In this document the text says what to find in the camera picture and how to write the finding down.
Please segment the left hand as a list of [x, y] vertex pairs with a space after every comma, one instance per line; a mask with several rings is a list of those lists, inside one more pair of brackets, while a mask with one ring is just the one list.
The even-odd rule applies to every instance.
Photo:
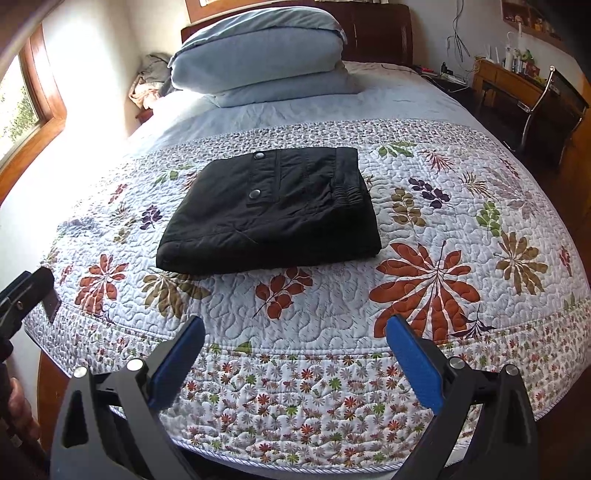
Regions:
[[10, 386], [8, 411], [12, 424], [22, 438], [36, 442], [40, 439], [40, 425], [33, 416], [31, 404], [25, 397], [21, 383], [15, 377], [10, 379]]

